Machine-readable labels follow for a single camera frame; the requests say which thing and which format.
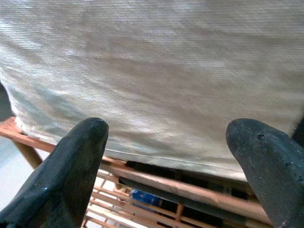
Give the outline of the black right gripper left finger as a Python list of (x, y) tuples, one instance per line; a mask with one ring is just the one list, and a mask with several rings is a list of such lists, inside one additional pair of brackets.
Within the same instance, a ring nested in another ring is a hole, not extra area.
[(108, 124), (79, 122), (0, 212), (2, 228), (79, 228), (108, 139)]

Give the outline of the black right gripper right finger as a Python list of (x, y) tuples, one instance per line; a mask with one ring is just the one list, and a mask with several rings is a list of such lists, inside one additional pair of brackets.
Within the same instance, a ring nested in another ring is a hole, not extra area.
[(227, 145), (276, 228), (304, 226), (304, 149), (286, 133), (254, 119), (231, 121)]

